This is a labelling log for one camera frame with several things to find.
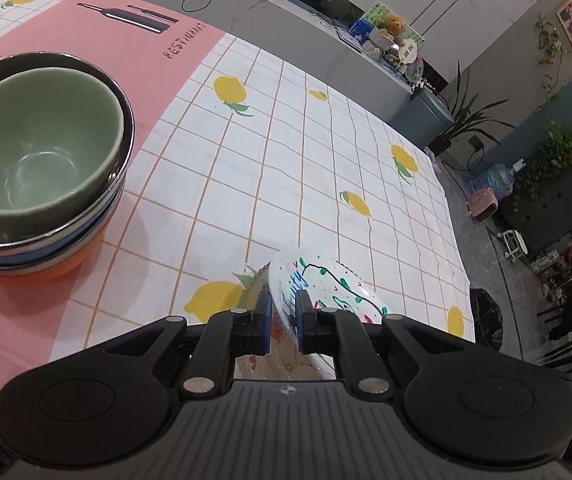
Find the tablecloth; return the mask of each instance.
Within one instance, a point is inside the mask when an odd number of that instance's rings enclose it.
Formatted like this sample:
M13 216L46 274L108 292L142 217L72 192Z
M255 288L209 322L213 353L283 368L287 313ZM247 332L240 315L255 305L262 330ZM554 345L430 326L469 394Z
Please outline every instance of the tablecloth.
M205 322L296 246L350 267L390 312L445 330L458 307L474 340L430 160L340 92L138 0L0 0L0 57L29 50L106 70L132 102L136 142L101 249L54 282L0 283L0 388L169 314Z

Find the decorative plate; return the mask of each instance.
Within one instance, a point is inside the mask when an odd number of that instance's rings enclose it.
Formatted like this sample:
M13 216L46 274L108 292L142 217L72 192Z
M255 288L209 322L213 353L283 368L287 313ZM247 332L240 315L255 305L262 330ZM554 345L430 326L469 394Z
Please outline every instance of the decorative plate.
M335 307L354 312L362 323L381 323L390 310L370 285L348 267L303 248L280 251L268 268L268 288L288 335L297 344L295 293L308 291L313 308ZM335 378L333 360L311 355L326 379Z

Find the checkered tablecloth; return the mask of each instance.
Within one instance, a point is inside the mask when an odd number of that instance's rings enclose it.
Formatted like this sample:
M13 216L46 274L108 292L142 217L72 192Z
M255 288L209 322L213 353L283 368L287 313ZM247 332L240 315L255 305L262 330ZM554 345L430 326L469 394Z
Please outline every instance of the checkered tablecloth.
M0 37L66 0L6 1ZM141 139L101 250L60 306L50 360L169 314L204 322L205 304L239 297L238 275L294 246L350 267L390 312L445 330L459 307L474 340L469 281L429 159L340 92L220 37ZM2 350L18 370L36 364Z

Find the hanging plant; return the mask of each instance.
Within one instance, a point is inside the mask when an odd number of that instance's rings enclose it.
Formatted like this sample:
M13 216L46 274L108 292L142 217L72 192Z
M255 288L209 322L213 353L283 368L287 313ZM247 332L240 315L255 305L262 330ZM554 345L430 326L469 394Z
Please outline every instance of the hanging plant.
M539 20L534 24L539 30L539 38L537 47L543 50L544 54L539 60L539 65L549 66L554 65L554 62L559 56L559 63L554 75L554 79L550 74L544 74L544 79L541 82L541 88L546 91L546 102L539 105L536 109L543 110L547 103L553 103L557 100L557 94L551 95L552 91L559 85L559 72L562 69L563 56L568 54L562 42L560 41L559 31L544 15L539 15Z

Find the screw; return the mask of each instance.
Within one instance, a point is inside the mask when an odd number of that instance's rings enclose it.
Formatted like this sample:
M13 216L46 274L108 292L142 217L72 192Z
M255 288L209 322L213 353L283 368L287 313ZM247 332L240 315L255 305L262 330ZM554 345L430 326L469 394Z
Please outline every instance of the screw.
M193 394L207 394L214 387L213 380L207 377L191 377L183 382L183 389Z
M368 377L359 381L359 389L367 394L384 394L390 388L388 381L378 377Z

